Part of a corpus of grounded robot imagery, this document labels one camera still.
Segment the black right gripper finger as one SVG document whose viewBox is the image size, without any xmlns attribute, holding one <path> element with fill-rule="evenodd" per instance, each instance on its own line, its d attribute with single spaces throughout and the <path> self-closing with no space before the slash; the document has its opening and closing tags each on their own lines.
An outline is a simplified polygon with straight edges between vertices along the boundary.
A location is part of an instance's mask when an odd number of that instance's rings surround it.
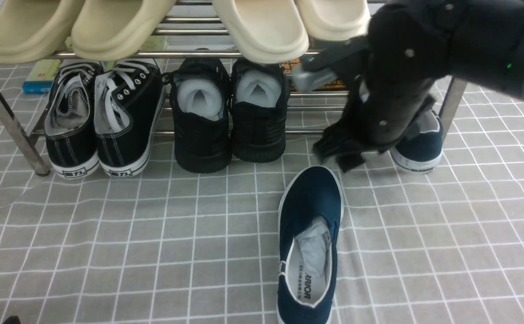
<svg viewBox="0 0 524 324">
<path fill-rule="evenodd" d="M 343 173 L 365 164 L 361 143 L 352 137 L 348 127 L 339 122 L 322 132 L 321 139 L 313 144 L 312 152 L 321 164 L 334 158 Z"/>
</svg>

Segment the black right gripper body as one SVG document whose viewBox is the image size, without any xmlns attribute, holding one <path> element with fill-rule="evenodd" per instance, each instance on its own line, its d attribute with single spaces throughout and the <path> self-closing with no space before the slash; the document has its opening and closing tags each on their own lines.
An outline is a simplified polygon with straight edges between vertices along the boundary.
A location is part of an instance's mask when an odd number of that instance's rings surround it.
<svg viewBox="0 0 524 324">
<path fill-rule="evenodd" d="M 384 4 L 367 34 L 321 50 L 299 68 L 330 71 L 349 92 L 339 123 L 362 151 L 394 146 L 447 73 L 447 36 L 437 25 L 438 4 Z"/>
</svg>

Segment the black left-camera gripper finger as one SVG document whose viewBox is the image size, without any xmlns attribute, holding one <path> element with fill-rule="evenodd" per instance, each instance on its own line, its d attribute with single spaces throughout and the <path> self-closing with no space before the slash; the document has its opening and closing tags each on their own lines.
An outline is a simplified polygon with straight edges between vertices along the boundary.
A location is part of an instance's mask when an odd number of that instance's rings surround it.
<svg viewBox="0 0 524 324">
<path fill-rule="evenodd" d="M 22 324 L 19 316 L 12 315 L 4 320 L 4 324 Z"/>
</svg>

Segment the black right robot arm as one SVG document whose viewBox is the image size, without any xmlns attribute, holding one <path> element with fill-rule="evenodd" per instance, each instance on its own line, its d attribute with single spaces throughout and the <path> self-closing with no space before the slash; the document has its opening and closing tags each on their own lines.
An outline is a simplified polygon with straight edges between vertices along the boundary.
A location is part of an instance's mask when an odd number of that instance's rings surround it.
<svg viewBox="0 0 524 324">
<path fill-rule="evenodd" d="M 365 152 L 431 172 L 443 153 L 433 84 L 452 76 L 524 101 L 524 0 L 392 0 L 367 33 L 320 51 L 292 71 L 296 90 L 334 79 L 348 90 L 341 118 L 313 146 L 347 172 Z"/>
</svg>

